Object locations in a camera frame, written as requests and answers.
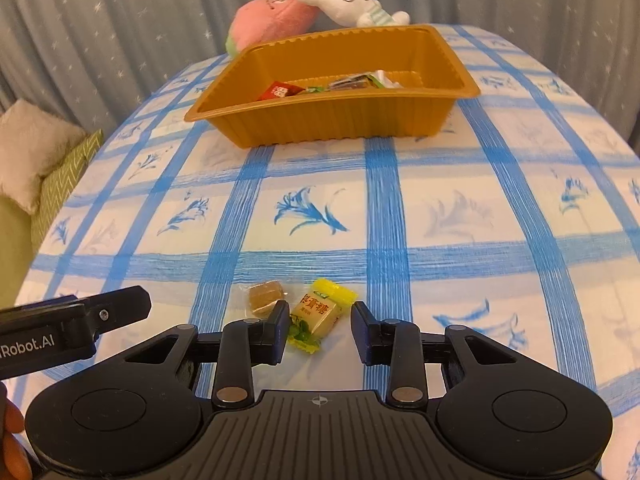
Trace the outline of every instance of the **plastic tray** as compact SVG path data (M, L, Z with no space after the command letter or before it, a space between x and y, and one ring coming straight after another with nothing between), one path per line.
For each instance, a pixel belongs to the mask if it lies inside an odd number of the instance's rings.
M256 101L274 81L325 86L382 69L403 88L367 88ZM456 99L480 90L429 25L345 28L242 51L184 117L206 119L241 148L303 140L430 136Z

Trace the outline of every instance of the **black robotic gripper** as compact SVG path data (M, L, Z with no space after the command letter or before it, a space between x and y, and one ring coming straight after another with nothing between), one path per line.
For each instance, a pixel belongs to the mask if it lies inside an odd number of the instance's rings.
M142 319L148 296L135 289ZM105 310L95 298L86 319ZM360 359L388 367L383 400L370 390L267 390L255 399L252 366L281 361L288 329L285 301L266 321L235 321L222 332L182 324L46 388L26 414L42 477L598 478L612 431L605 403L468 327L420 333L410 322L378 321L356 302ZM217 363L210 399L194 394L202 363ZM442 365L441 398L428 397L425 363Z

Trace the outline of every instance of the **plaid tablecloth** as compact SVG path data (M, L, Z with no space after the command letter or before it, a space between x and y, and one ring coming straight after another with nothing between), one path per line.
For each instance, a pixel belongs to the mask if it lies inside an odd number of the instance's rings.
M143 285L149 319L101 338L100 360L174 324L207 332L245 317L242 284L324 276L380 319L463 323L597 391L615 417L602 473L640 478L640 161L508 41L438 28L482 97L458 102L431 138L240 150L182 121L228 59L183 70L92 162L18 302ZM10 396L25 409L85 365L11 380ZM287 349L254 377L258 392L383 388L385 370L364 369L345 320L320 353ZM201 394L211 379L208 368Z

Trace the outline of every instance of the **green cushion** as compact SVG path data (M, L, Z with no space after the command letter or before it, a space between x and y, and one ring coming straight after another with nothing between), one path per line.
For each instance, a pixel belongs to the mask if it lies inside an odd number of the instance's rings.
M29 215L0 196L0 310L14 306L32 259Z
M97 130L67 153L62 163L42 181L40 207L31 218L31 245L34 254L40 249L51 224L103 142L102 130Z

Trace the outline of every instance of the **ribbed black surface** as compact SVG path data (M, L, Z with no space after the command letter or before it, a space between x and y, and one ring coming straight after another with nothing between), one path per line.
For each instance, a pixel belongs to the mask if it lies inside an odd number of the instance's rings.
M65 477L48 473L42 480ZM488 480L452 455L418 413L371 392L267 391L216 415L186 453L140 480ZM593 474L575 479L595 480Z

